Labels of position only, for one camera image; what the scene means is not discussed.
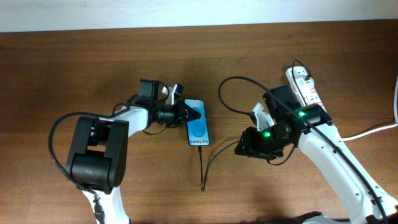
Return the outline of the blue Galaxy smartphone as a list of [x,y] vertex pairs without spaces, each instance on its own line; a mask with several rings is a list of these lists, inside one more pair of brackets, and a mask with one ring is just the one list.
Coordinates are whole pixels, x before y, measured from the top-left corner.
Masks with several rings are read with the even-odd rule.
[[187,123],[188,144],[190,146],[209,146],[210,139],[204,102],[202,100],[186,99],[185,104],[201,115],[200,118]]

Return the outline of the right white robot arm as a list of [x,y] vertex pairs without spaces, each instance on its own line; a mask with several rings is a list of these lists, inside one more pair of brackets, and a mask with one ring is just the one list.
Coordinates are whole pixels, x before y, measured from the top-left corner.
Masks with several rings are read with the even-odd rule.
[[321,106],[300,105],[287,85],[267,90],[263,98],[269,110],[265,125],[243,131],[235,154],[271,161],[293,144],[326,178],[351,223],[397,223],[397,199],[358,162]]

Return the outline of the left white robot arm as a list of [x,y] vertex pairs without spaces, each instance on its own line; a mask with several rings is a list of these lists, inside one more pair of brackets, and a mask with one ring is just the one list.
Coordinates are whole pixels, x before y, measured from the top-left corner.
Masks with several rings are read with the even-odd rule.
[[130,223],[120,185],[125,175],[128,139],[152,123],[176,128],[202,115],[180,100],[183,86],[164,86],[159,99],[158,80],[141,79],[139,92],[110,115],[78,112],[78,121],[65,165],[67,174],[90,200],[97,223]]

